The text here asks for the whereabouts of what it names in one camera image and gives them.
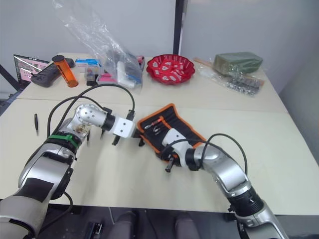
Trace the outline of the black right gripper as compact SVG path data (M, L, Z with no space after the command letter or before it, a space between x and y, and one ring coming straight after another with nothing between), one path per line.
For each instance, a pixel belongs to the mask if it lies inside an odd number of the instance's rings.
M171 172L174 166L180 166L179 156L172 146L165 146L160 153L160 159L166 162L165 172Z

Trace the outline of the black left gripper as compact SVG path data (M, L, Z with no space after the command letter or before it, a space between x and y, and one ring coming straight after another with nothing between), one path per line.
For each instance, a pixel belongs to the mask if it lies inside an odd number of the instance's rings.
M133 124L118 124L113 131L113 135L115 138L112 145L116 146L122 138L139 138L140 131ZM144 140L141 138L139 147L143 147L144 145Z

